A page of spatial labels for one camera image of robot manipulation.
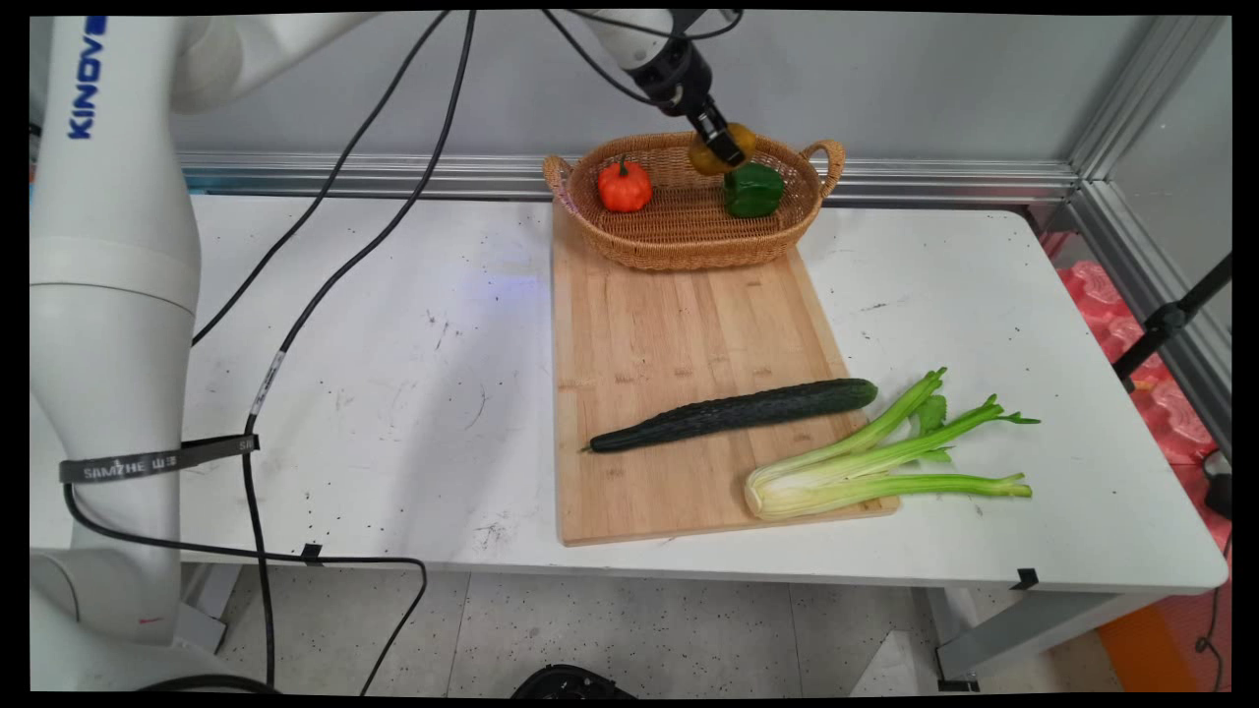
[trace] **wooden cutting board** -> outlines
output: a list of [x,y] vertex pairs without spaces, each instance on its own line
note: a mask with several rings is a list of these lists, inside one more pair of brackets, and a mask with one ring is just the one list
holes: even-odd
[[[589,248],[554,209],[555,462],[560,540],[609,543],[776,525],[753,517],[743,480],[760,465],[831,443],[860,411],[580,452],[599,433],[671,408],[846,378],[799,253],[747,268],[647,272]],[[890,514],[878,499],[808,523]]]

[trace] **celery stalk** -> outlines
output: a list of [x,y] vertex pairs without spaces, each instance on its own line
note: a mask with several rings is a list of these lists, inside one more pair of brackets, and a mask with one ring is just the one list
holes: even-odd
[[806,514],[821,514],[850,504],[899,494],[935,491],[985,496],[1031,496],[1030,486],[1015,484],[1022,476],[1019,474],[1001,479],[987,479],[971,475],[888,475],[845,481],[823,490],[799,489],[793,494],[774,491],[768,495],[752,486],[745,486],[744,498],[757,518],[776,522]]
[[927,402],[928,398],[938,389],[944,385],[940,382],[940,377],[944,375],[948,368],[940,367],[938,370],[928,372],[922,380],[915,383],[891,404],[890,408],[884,411],[881,416],[866,423],[865,427],[854,432],[852,435],[845,437],[844,440],[827,445],[826,447],[818,447],[817,450],[811,450],[803,455],[797,455],[794,457],[788,457],[786,460],[779,460],[777,462],[765,465],[758,469],[754,475],[759,475],[758,479],[764,481],[772,477],[777,477],[792,470],[798,470],[808,465],[828,460],[831,457],[837,457],[840,455],[847,455],[850,452],[862,452],[870,450],[878,445],[883,438],[888,437],[905,422],[909,416],[913,414],[919,406]]
[[967,475],[901,475],[860,479],[884,475],[894,467],[923,456],[938,457],[943,454],[942,448],[946,443],[990,421],[1039,422],[1024,418],[1017,412],[1002,416],[1005,411],[996,403],[996,396],[991,396],[978,408],[963,413],[933,432],[885,447],[828,457],[821,462],[788,470],[774,469],[774,465],[762,467],[752,472],[744,482],[744,498],[748,501],[748,508],[757,517],[772,520],[818,514],[890,494],[961,491],[964,494],[1031,496],[1031,489],[1026,485],[1010,484],[1011,480],[1021,479],[1022,475],[1003,480],[986,480]]

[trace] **robot end effector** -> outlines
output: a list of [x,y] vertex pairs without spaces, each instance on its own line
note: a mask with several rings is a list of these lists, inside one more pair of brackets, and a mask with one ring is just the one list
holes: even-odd
[[[703,10],[585,10],[585,13],[660,31],[677,33],[690,24],[685,21],[684,14],[692,13],[690,19],[694,20]],[[648,35],[590,19],[587,24],[638,88],[660,106],[661,112],[666,116],[686,116],[708,149],[728,165],[738,166],[750,157],[730,136],[725,117],[709,94],[713,87],[713,69],[700,55],[694,42],[677,37]]]
[[692,42],[670,39],[656,59],[630,76],[652,101],[672,103],[660,108],[666,116],[686,116],[704,145],[724,163],[740,165],[748,159],[709,94],[713,69]]

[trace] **basket handle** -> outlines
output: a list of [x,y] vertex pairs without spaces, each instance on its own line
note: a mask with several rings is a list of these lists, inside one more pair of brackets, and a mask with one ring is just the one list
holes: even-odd
[[818,150],[826,151],[826,179],[822,180],[822,199],[826,199],[831,190],[835,189],[835,185],[838,184],[840,175],[844,174],[845,152],[844,146],[833,140],[818,140],[801,150],[799,156],[808,160]]
[[543,178],[546,180],[546,186],[551,188],[555,197],[560,199],[565,197],[564,180],[572,171],[573,165],[569,165],[559,155],[548,155],[543,160]]

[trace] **kinova logo text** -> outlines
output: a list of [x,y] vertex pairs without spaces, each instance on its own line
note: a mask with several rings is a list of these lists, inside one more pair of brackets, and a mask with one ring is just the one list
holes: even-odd
[[92,137],[92,123],[96,118],[96,103],[93,98],[98,91],[97,82],[101,81],[101,59],[97,54],[104,47],[94,37],[104,37],[106,15],[88,15],[83,26],[83,50],[79,52],[78,63],[78,97],[74,98],[71,111],[71,140],[88,140]]

